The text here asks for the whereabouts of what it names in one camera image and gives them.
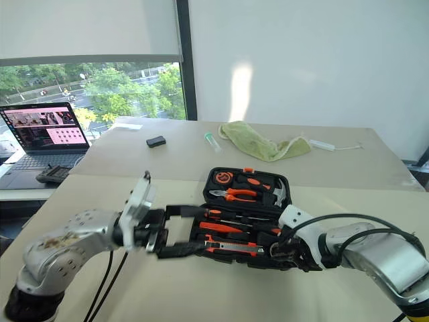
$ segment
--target laptop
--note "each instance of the laptop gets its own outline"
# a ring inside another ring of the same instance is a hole
[[[0,190],[55,187],[36,176],[49,167],[72,168],[89,149],[68,102],[0,106],[0,115],[25,151],[0,178]]]

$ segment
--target small black box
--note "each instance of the small black box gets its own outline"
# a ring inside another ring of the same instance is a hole
[[[163,136],[157,136],[156,138],[146,140],[146,144],[150,148],[154,148],[156,146],[160,146],[165,143],[166,143],[166,139],[164,139]]]

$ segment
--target remote control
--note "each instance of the remote control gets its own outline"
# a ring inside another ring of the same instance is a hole
[[[68,176],[68,172],[71,168],[64,166],[55,166],[51,169],[47,169],[36,176],[36,180],[40,183],[57,182],[61,183]]]

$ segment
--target roller blind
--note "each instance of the roller blind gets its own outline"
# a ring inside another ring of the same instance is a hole
[[[173,0],[0,0],[0,60],[80,55],[179,61]]]

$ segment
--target orange tool handle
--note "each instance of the orange tool handle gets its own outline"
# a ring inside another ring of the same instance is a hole
[[[255,203],[256,202],[256,200],[241,199],[241,198],[234,197],[233,195],[225,195],[225,200],[226,201],[244,201],[246,203]]]
[[[210,219],[220,219],[221,218],[221,211],[220,210],[209,210],[207,209],[207,212],[204,214],[204,217],[210,218]]]
[[[200,228],[215,230],[215,231],[218,231],[219,233],[243,233],[242,230],[234,227],[221,225],[219,223],[206,223],[205,221],[200,223]]]
[[[269,184],[263,184],[261,181],[253,179],[253,178],[248,178],[247,182],[250,184],[254,184],[255,186],[263,186],[267,190],[269,190],[271,188],[271,186]]]
[[[228,195],[247,195],[252,197],[257,196],[256,191],[246,190],[246,189],[232,189],[232,188],[227,189],[227,194]]]
[[[206,242],[209,242],[209,243],[218,243],[218,244],[224,244],[224,245],[251,246],[251,247],[256,247],[257,246],[255,243],[247,243],[247,244],[224,243],[222,241],[216,241],[216,240],[214,240],[212,238],[212,235],[206,235],[206,237],[208,238],[206,240]],[[209,247],[209,248],[206,249],[206,251],[208,251],[210,253],[213,253],[215,250],[221,250],[221,248],[218,248],[218,247]],[[257,252],[251,252],[251,251],[247,251],[247,250],[240,251],[240,253],[248,253],[252,257],[256,257],[257,256]]]

